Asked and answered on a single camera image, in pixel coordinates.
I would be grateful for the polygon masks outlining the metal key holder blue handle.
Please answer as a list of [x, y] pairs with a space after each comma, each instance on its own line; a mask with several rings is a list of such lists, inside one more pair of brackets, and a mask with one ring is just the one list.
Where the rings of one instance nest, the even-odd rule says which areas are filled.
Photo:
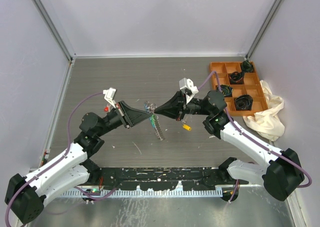
[[161, 125], [159, 123], [159, 118], [158, 116], [155, 114], [155, 109], [156, 109], [156, 105], [154, 103], [151, 103], [149, 101], [145, 101], [144, 102], [144, 108], [147, 112], [151, 113], [151, 115], [154, 115], [154, 123], [155, 123], [155, 128], [154, 129], [154, 132], [155, 132], [155, 135], [156, 137], [160, 140], [160, 141], [163, 141], [165, 140], [165, 136], [162, 132], [162, 129], [161, 129]]

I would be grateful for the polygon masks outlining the green key tag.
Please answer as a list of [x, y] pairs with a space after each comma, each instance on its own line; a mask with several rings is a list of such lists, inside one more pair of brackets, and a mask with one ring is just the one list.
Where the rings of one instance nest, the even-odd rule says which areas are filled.
[[150, 123], [151, 123], [152, 127], [155, 128], [154, 115], [152, 114], [149, 119], [150, 119]]

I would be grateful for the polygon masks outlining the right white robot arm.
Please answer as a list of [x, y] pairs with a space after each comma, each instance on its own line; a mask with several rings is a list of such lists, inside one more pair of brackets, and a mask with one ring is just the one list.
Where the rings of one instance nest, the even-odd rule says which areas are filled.
[[221, 165], [220, 180], [225, 184], [248, 181], [263, 186], [276, 200], [285, 201], [305, 179], [298, 154], [257, 138], [233, 120], [226, 107], [224, 95], [217, 90], [209, 91], [203, 99], [190, 98], [180, 90], [157, 107], [155, 113], [176, 121], [185, 115], [204, 115], [203, 125], [209, 134], [232, 144], [255, 161], [244, 163], [230, 157]]

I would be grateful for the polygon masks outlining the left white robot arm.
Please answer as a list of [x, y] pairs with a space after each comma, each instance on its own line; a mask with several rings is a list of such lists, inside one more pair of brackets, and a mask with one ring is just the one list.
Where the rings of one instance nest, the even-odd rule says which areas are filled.
[[68, 147], [51, 161], [25, 176], [11, 177], [4, 202], [5, 225], [10, 226], [9, 214], [13, 212], [25, 225], [36, 219], [56, 197], [70, 188], [87, 183], [95, 185], [100, 172], [91, 167], [90, 157], [104, 144], [101, 136], [120, 126], [131, 128], [147, 120], [151, 113], [128, 106], [124, 101], [100, 117], [86, 113], [79, 126], [81, 132]]

